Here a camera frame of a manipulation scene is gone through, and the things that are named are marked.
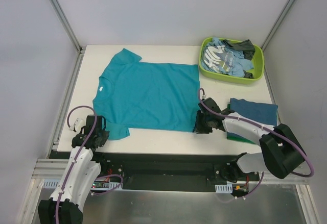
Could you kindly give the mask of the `teal t-shirt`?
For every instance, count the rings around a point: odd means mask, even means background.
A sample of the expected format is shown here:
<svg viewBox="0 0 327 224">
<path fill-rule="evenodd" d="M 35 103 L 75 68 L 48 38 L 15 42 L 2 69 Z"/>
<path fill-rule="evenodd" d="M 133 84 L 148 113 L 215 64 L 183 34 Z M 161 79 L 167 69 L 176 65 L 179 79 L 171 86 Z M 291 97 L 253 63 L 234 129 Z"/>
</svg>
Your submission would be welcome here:
<svg viewBox="0 0 327 224">
<path fill-rule="evenodd" d="M 144 62 L 124 48 L 100 75 L 92 103 L 110 140 L 128 137 L 130 128 L 192 132 L 199 88 L 197 65 Z"/>
</svg>

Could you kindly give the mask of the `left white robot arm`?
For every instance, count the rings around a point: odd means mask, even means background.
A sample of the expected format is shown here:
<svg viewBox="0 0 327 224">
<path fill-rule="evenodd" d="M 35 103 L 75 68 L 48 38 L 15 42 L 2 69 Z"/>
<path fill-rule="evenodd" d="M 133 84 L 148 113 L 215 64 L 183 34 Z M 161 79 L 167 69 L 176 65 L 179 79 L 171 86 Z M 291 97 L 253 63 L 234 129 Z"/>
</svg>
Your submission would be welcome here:
<svg viewBox="0 0 327 224">
<path fill-rule="evenodd" d="M 72 139 L 64 174 L 48 200 L 38 205 L 40 223 L 82 223 L 83 207 L 95 179 L 104 177 L 108 165 L 93 159 L 109 137 L 103 116 L 88 115 L 86 125 Z"/>
</svg>

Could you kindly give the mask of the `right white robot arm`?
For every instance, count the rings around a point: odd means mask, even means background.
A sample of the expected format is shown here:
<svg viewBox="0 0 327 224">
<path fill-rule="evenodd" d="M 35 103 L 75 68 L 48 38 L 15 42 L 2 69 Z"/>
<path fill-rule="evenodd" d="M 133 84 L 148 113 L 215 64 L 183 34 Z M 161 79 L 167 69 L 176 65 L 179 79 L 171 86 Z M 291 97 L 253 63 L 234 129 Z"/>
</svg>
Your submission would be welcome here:
<svg viewBox="0 0 327 224">
<path fill-rule="evenodd" d="M 268 171 L 279 179 L 289 174 L 309 178 L 314 168 L 303 148 L 285 124 L 266 125 L 231 110 L 220 110 L 212 98 L 200 99 L 193 131 L 209 134 L 213 129 L 237 134 L 258 145 L 259 153 L 241 153 L 227 164 L 230 175 L 242 180 L 250 172 Z"/>
</svg>

